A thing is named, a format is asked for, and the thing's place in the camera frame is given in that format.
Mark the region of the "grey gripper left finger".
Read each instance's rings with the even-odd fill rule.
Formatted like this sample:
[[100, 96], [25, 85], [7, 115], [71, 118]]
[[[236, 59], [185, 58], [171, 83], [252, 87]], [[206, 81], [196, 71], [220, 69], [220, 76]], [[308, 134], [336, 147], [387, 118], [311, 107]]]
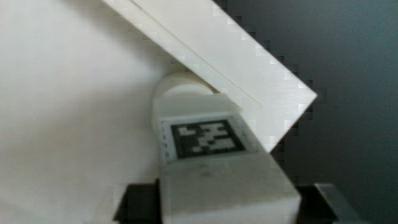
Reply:
[[130, 184], [114, 215], [117, 224], [162, 224], [158, 184]]

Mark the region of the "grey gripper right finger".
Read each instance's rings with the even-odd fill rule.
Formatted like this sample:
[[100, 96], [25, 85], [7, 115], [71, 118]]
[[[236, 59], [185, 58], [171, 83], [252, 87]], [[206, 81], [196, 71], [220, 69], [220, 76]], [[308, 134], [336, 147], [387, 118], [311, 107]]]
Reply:
[[299, 185], [302, 196], [297, 224], [363, 224], [359, 214], [331, 183]]

